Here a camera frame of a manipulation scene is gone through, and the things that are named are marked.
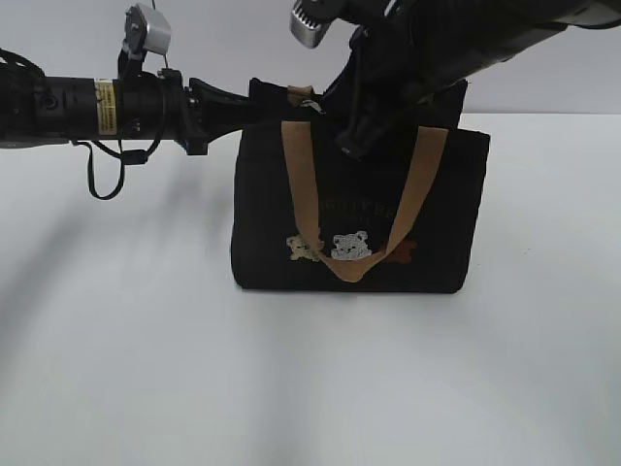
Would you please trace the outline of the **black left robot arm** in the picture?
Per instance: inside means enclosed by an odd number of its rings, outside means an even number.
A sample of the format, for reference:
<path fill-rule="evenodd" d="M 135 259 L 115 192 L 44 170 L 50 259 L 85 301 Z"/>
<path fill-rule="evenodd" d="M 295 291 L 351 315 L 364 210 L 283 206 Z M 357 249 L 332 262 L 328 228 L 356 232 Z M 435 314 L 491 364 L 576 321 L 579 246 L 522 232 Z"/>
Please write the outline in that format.
<path fill-rule="evenodd" d="M 52 77 L 2 50 L 1 146 L 174 141 L 189 155 L 204 155 L 222 136 L 304 115 L 285 87 L 253 79 L 248 91 L 242 96 L 195 78 L 184 83 L 171 69 L 121 80 Z"/>

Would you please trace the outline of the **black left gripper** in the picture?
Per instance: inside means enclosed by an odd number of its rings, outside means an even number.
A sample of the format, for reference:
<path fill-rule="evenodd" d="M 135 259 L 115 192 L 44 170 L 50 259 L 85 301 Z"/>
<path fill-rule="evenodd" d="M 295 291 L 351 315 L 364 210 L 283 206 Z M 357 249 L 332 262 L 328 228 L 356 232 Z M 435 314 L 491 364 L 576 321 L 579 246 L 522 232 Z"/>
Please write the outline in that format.
<path fill-rule="evenodd" d="M 192 78 L 182 111 L 181 146 L 188 155 L 205 155 L 211 142 L 230 133 L 290 120 L 310 98 L 308 86 L 281 86 L 253 78 L 243 96 Z"/>

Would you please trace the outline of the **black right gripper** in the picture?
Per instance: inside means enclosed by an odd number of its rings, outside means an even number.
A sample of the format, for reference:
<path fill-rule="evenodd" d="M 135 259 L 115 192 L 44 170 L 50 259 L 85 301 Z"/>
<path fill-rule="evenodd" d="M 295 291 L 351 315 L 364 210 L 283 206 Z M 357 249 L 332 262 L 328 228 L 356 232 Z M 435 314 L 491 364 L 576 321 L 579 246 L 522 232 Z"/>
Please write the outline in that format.
<path fill-rule="evenodd" d="M 434 18 L 387 18 L 371 25 L 354 22 L 350 56 L 321 95 L 325 119 L 344 126 L 335 139 L 352 159 L 363 159 L 388 126 L 434 120 L 434 94 L 414 96 L 421 84 L 424 47 L 437 32 Z"/>

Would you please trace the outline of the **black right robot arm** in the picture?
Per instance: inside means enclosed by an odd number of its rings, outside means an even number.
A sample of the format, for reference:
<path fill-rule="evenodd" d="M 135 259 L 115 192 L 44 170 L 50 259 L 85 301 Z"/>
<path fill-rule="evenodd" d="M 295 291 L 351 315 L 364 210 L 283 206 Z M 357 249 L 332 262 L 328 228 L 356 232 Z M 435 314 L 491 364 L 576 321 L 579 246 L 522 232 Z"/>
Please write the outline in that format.
<path fill-rule="evenodd" d="M 364 157 L 403 117 L 463 79 L 570 27 L 620 24 L 617 1 L 307 1 L 355 25 L 351 56 L 324 98 L 346 117 L 339 147 Z"/>

